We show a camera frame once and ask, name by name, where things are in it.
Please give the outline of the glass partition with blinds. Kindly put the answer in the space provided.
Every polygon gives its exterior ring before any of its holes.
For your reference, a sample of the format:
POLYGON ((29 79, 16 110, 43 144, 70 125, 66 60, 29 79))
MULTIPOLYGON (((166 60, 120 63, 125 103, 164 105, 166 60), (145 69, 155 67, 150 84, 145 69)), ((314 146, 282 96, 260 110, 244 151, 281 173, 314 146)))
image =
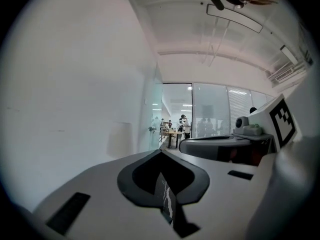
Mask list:
POLYGON ((258 109, 273 98, 250 89, 194 83, 191 136, 202 138, 230 135, 238 117, 248 116, 250 108, 258 109))

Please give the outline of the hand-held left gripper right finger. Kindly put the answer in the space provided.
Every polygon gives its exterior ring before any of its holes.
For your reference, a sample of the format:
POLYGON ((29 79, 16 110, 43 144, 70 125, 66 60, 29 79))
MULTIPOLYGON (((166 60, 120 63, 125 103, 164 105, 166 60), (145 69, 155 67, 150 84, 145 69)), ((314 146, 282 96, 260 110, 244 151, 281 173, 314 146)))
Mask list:
POLYGON ((258 166, 219 162, 183 154, 169 153, 207 172, 210 183, 199 202, 184 205, 188 222, 200 229, 180 238, 172 229, 161 233, 161 240, 245 240, 246 230, 270 181, 270 157, 258 166))

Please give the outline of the wooden office desk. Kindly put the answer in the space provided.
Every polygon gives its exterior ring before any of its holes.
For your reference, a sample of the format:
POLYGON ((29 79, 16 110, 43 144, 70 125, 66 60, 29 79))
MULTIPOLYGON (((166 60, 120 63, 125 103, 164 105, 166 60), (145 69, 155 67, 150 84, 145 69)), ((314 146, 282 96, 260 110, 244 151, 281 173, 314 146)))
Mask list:
POLYGON ((172 138, 175 137, 175 148, 178 148, 178 145, 181 141, 183 132, 175 130, 165 130, 161 133, 161 137, 164 137, 168 140, 167 148, 170 149, 172 146, 172 138))

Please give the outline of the long ceiling light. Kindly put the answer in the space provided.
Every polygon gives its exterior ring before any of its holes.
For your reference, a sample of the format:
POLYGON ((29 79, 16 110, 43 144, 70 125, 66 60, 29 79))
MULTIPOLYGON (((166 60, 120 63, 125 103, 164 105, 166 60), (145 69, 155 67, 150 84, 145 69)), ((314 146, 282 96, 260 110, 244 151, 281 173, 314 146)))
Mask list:
POLYGON ((231 9, 225 8, 224 10, 218 10, 218 8, 213 4, 207 4, 206 14, 240 24, 258 34, 263 29, 263 26, 257 21, 231 9))

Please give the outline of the white shade gold table lamp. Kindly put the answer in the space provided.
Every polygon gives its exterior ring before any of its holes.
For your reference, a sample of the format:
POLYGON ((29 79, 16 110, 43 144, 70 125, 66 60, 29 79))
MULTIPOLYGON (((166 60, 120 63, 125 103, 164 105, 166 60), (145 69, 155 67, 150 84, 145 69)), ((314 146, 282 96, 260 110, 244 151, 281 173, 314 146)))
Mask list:
POLYGON ((106 153, 121 159, 133 153, 133 128, 129 122, 113 122, 108 135, 106 153))

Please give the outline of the short ceiling light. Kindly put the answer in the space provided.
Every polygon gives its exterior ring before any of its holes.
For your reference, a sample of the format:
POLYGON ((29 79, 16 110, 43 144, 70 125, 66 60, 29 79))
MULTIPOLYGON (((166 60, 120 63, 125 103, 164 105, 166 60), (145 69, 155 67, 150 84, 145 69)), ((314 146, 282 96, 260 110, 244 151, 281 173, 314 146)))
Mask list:
POLYGON ((285 46, 283 45, 280 48, 280 51, 288 58, 288 60, 293 64, 296 65, 298 63, 297 58, 295 55, 285 46))

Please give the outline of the ceiling air vent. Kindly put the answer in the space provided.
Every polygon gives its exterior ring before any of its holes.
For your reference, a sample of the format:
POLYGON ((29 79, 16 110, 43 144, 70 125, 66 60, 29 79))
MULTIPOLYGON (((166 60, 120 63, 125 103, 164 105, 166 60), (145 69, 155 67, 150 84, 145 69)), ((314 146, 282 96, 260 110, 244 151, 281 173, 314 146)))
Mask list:
POLYGON ((277 86, 278 84, 283 83, 300 73, 304 73, 305 71, 306 71, 306 67, 303 65, 290 67, 285 71, 270 77, 269 80, 272 83, 272 85, 277 86))

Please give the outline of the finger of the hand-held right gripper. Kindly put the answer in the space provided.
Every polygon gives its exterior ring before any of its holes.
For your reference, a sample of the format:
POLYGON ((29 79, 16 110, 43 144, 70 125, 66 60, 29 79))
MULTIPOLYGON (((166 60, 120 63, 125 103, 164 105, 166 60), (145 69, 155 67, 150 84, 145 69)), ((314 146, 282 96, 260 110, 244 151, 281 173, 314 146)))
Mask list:
POLYGON ((184 139, 179 143, 179 151, 197 158, 229 162, 250 146, 251 141, 248 139, 222 135, 184 139))

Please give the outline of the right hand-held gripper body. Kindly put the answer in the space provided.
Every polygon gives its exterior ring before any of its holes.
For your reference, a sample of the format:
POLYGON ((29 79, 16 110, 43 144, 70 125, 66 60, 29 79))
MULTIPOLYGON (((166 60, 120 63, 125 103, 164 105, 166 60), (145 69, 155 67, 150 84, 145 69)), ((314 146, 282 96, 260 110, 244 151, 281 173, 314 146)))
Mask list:
POLYGON ((246 117, 249 125, 244 127, 243 134, 236 134, 233 130, 233 135, 250 140, 250 147, 240 151, 231 160, 232 163, 258 165, 265 155, 279 152, 297 134, 283 94, 251 111, 246 117))

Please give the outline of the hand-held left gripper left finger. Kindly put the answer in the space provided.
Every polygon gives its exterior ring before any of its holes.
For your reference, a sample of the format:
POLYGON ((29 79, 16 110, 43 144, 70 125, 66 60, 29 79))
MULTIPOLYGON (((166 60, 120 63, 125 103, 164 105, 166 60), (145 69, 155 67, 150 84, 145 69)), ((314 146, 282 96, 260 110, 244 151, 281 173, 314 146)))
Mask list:
POLYGON ((46 223, 73 194, 83 193, 90 198, 65 234, 69 240, 181 240, 159 208, 136 206, 118 188, 119 172, 149 154, 86 169, 43 199, 33 214, 46 223))

